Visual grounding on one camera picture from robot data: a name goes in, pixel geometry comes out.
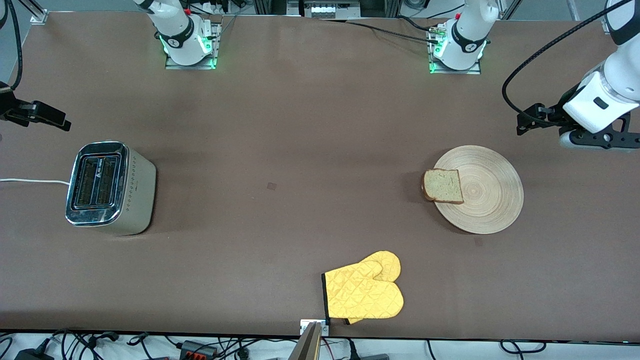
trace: metal mounting plate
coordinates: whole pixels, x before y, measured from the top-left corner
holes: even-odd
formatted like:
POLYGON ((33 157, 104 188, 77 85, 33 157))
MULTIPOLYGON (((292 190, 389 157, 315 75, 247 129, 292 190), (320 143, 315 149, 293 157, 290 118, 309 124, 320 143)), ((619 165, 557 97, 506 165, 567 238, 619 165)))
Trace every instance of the metal mounting plate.
POLYGON ((29 23, 31 25, 44 25, 47 22, 47 18, 49 18, 49 11, 47 9, 43 9, 42 14, 39 17, 35 15, 31 16, 29 23))
POLYGON ((164 68, 168 70, 212 70, 215 69, 218 64, 218 51, 220 50, 220 35, 222 31, 221 24, 219 22, 211 23, 209 20, 205 20, 211 26, 207 26, 205 30, 205 36, 211 36, 212 40, 203 40, 203 46, 211 47, 211 54, 208 54, 199 62, 193 65, 179 65, 173 61, 168 55, 164 68))
POLYGON ((305 332, 305 329, 312 322, 319 322, 322 324, 322 336, 329 336, 329 325, 326 324, 326 320, 308 320, 302 319, 300 320, 300 335, 305 332))
MULTIPOLYGON (((438 28, 444 28, 444 24, 439 24, 438 28)), ((444 41, 444 35, 433 34, 429 31, 426 32, 428 40, 436 40, 440 43, 444 41)), ((427 53, 429 54, 429 73, 431 74, 466 74, 466 75, 480 75, 480 61, 476 61, 474 66, 467 70, 454 70, 442 63, 438 58, 433 56, 438 45, 427 43, 427 53)))

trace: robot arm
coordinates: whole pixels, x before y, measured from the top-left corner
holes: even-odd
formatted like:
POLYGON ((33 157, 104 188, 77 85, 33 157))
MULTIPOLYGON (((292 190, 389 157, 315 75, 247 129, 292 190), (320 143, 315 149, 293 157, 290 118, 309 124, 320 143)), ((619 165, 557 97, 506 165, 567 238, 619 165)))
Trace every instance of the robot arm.
POLYGON ((211 21, 187 15, 179 0, 134 0, 149 15, 167 55, 179 65, 194 65, 213 51, 211 21))
MULTIPOLYGON (((22 52, 22 44, 20 43, 20 29, 17 25, 15 8, 13 3, 10 3, 10 0, 0 0, 0 29, 6 24, 9 13, 12 16, 16 47, 18 54, 20 54, 22 52)), ((10 121, 24 127, 29 126, 32 122, 42 122, 58 129, 69 131, 71 123, 66 120, 66 114, 62 111, 42 101, 27 102, 16 98, 13 91, 18 87, 21 77, 22 58, 19 57, 18 74, 14 84, 10 86, 0 81, 0 120, 10 121)))
MULTIPOLYGON (((607 7, 624 0, 608 0, 607 7)), ((630 133, 630 111, 640 104, 640 1, 631 0, 609 12, 606 20, 616 52, 589 71, 557 105, 534 104, 518 116, 518 135, 537 127, 561 126, 565 147, 638 149, 640 134, 630 133), (622 120, 618 131, 615 120, 622 120)))
POLYGON ((454 70, 471 68, 480 58, 498 14, 496 0, 466 0, 460 16, 439 26, 447 32, 440 50, 433 56, 454 70))

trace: white cable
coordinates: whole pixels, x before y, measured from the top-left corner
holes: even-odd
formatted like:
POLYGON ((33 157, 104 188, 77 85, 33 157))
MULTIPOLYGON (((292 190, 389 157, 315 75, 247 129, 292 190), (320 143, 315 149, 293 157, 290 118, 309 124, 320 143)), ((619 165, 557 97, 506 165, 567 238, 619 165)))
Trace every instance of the white cable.
POLYGON ((67 186, 71 185, 70 183, 62 180, 0 179, 0 182, 2 181, 20 181, 23 183, 57 183, 57 184, 65 184, 67 186))

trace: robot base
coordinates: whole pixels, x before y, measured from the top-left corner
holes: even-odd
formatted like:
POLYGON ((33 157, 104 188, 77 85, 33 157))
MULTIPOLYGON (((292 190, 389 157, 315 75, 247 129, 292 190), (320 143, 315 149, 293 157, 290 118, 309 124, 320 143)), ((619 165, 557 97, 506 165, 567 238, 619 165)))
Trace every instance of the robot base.
POLYGON ((164 68, 169 70, 212 70, 216 68, 218 64, 218 50, 220 49, 220 32, 222 31, 221 24, 219 22, 211 22, 209 20, 204 21, 205 35, 211 37, 211 40, 203 39, 202 46, 206 49, 211 48, 211 53, 202 58, 193 65, 180 65, 173 61, 167 54, 167 50, 164 50, 166 55, 166 61, 164 68))
POLYGON ((434 53, 438 52, 442 48, 442 44, 445 43, 447 30, 445 28, 445 24, 438 24, 434 27, 434 32, 427 31, 427 39, 428 40, 436 40, 438 44, 430 44, 427 43, 427 53, 429 54, 429 73, 430 74, 466 74, 466 75, 480 75, 480 61, 476 61, 476 63, 469 69, 466 70, 454 70, 442 63, 440 59, 433 56, 434 53))

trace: quilted oven mitt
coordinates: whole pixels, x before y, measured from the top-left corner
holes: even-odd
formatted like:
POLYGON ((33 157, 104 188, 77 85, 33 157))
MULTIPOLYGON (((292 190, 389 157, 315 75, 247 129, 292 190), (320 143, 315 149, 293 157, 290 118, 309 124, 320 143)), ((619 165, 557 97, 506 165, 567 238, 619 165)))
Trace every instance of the quilted oven mitt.
POLYGON ((397 315, 404 299, 393 283, 400 275, 400 260, 389 251, 378 251, 357 264, 322 275, 327 319, 384 319, 397 315))

